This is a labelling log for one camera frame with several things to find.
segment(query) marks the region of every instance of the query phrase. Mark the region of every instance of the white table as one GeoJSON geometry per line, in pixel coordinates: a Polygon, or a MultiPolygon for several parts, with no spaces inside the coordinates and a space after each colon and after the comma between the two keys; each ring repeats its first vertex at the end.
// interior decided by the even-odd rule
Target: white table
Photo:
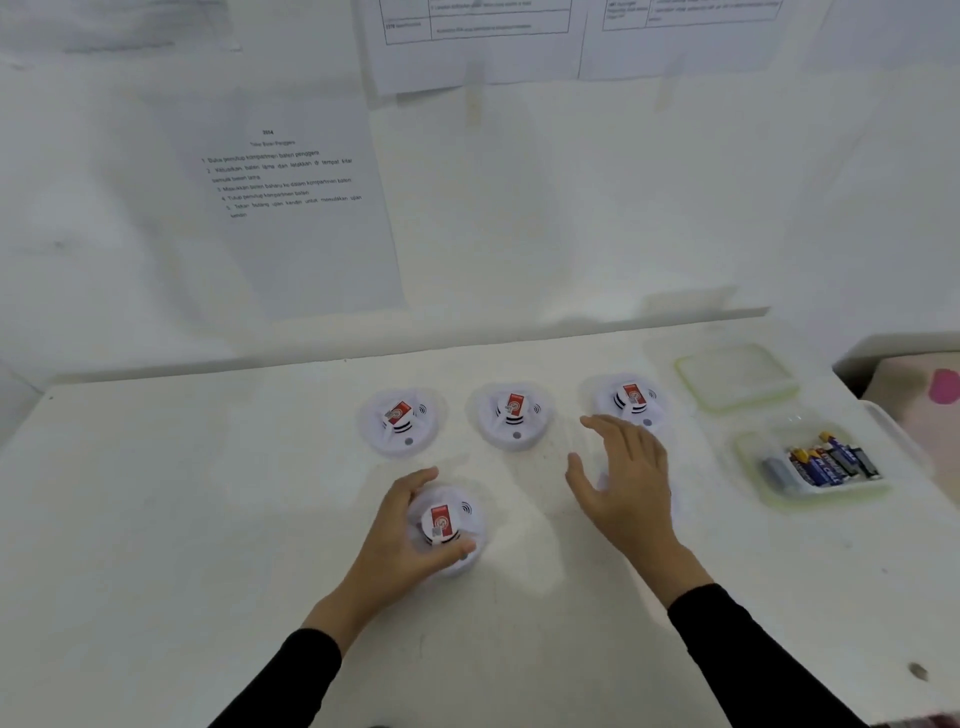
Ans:
{"type": "Polygon", "coordinates": [[[846,412],[898,487],[802,513],[761,504],[647,355],[710,326],[53,389],[0,456],[0,724],[205,724],[337,583],[389,483],[437,463],[485,506],[491,542],[475,570],[369,628],[319,725],[446,726],[453,711],[464,728],[723,725],[662,609],[564,484],[570,449],[594,471],[600,452],[576,423],[578,388],[624,370],[672,396],[678,530],[717,580],[865,719],[960,707],[955,509],[765,319],[725,326],[786,362],[804,401],[846,412]],[[547,388],[556,420],[507,454],[464,408],[486,382],[523,379],[547,388]],[[443,396],[444,424],[421,456],[388,462],[354,413],[371,387],[411,385],[443,396]]]}

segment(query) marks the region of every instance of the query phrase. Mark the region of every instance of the white smoke detector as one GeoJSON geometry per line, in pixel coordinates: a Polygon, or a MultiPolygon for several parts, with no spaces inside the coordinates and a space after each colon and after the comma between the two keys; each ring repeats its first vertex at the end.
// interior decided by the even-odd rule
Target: white smoke detector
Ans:
{"type": "Polygon", "coordinates": [[[546,432],[553,415],[547,396],[530,384],[492,384],[476,396],[480,432],[498,448],[531,448],[546,432]]]}
{"type": "Polygon", "coordinates": [[[487,543],[487,522],[476,500],[463,488],[428,486],[407,509],[407,536],[420,553],[464,537],[473,539],[477,548],[472,553],[440,571],[441,576],[453,576],[476,563],[487,543]]]}
{"type": "Polygon", "coordinates": [[[666,425],[666,403],[649,379],[634,374],[605,376],[593,392],[596,414],[613,415],[657,434],[666,425]]]}
{"type": "Polygon", "coordinates": [[[415,455],[439,429],[437,407],[420,389],[377,392],[360,409],[360,433],[381,455],[415,455]]]}

